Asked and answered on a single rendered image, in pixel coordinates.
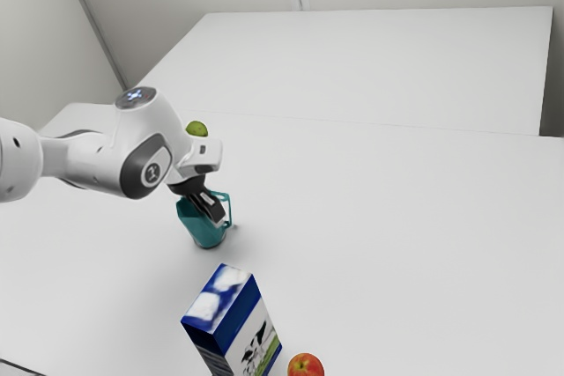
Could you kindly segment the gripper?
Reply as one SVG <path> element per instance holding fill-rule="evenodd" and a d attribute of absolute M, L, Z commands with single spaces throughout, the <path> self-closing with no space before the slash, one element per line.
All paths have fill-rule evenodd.
<path fill-rule="evenodd" d="M 198 175 L 187 180 L 168 184 L 168 188 L 176 195 L 187 196 L 192 204 L 203 213 L 211 223 L 219 228 L 227 221 L 226 210 L 222 202 L 205 187 L 205 176 Z"/>

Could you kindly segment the teal faceted mug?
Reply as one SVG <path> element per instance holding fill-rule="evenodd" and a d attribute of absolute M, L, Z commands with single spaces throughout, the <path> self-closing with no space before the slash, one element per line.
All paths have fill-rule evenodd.
<path fill-rule="evenodd" d="M 211 193 L 217 198 L 217 203 L 220 204 L 221 209 L 226 213 L 217 225 L 186 197 L 182 197 L 176 203 L 179 220 L 192 236 L 195 243 L 204 249 L 219 245 L 225 238 L 226 230 L 233 223 L 230 195 L 218 191 L 212 191 Z"/>

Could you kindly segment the blue and white milk carton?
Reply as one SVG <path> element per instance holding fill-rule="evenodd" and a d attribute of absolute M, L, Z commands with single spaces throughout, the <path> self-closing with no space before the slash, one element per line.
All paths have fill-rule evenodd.
<path fill-rule="evenodd" d="M 211 376 L 269 376 L 282 350 L 254 276 L 224 263 L 181 324 Z"/>

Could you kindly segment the red apple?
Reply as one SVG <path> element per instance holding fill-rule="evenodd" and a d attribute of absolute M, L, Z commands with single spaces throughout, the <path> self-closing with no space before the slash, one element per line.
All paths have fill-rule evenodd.
<path fill-rule="evenodd" d="M 308 352 L 293 356 L 287 365 L 287 376 L 325 376 L 321 360 Z"/>

